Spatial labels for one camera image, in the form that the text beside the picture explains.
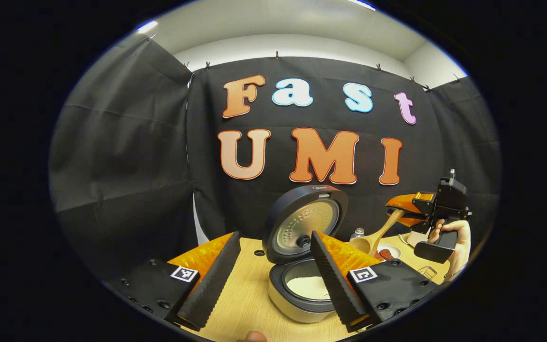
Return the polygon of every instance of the rice cooker lid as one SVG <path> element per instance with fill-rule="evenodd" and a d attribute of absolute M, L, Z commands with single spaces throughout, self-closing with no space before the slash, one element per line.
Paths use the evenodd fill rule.
<path fill-rule="evenodd" d="M 273 204 L 265 223 L 263 251 L 274 264 L 310 255 L 313 231 L 334 236 L 347 212 L 348 197 L 328 185 L 301 186 Z"/>

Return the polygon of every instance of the blue letter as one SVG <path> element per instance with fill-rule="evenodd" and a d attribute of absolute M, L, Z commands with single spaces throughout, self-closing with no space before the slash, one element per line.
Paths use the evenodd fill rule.
<path fill-rule="evenodd" d="M 296 104 L 299 107 L 306 107 L 312 104 L 313 97 L 310 97 L 310 84 L 299 78 L 287 78 L 275 85 L 278 89 L 272 95 L 274 104 L 290 106 Z"/>
<path fill-rule="evenodd" d="M 364 85 L 345 84 L 343 92 L 349 97 L 345 99 L 345 106 L 352 111 L 361 111 L 368 113 L 373 110 L 373 101 L 371 100 L 371 89 Z"/>

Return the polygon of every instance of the water bottle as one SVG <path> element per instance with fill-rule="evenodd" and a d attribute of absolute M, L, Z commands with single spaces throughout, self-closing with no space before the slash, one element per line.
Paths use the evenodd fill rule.
<path fill-rule="evenodd" d="M 351 237 L 349 237 L 349 240 L 354 240 L 355 238 L 363 238 L 364 237 L 364 229 L 362 228 L 356 228 L 356 231 L 354 234 L 351 234 Z"/>

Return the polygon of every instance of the white ceiling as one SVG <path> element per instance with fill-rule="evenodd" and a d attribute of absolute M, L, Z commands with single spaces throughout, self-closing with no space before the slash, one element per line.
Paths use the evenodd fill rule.
<path fill-rule="evenodd" d="M 347 0 L 196 0 L 155 18 L 171 54 L 222 39 L 293 33 L 337 39 L 404 61 L 427 40 L 380 11 Z"/>

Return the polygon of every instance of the human hand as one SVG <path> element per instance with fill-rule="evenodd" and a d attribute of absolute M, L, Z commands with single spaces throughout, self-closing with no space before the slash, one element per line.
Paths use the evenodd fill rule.
<path fill-rule="evenodd" d="M 430 235 L 428 242 L 433 243 L 440 237 L 441 229 L 444 231 L 457 231 L 457 243 L 453 254 L 449 257 L 449 272 L 447 275 L 454 275 L 467 263 L 470 257 L 471 236 L 470 224 L 465 220 L 454 221 L 447 225 L 443 225 L 444 219 L 439 219 L 436 222 L 436 228 Z"/>
<path fill-rule="evenodd" d="M 245 339 L 237 340 L 237 342 L 267 342 L 267 338 L 258 331 L 249 331 Z"/>

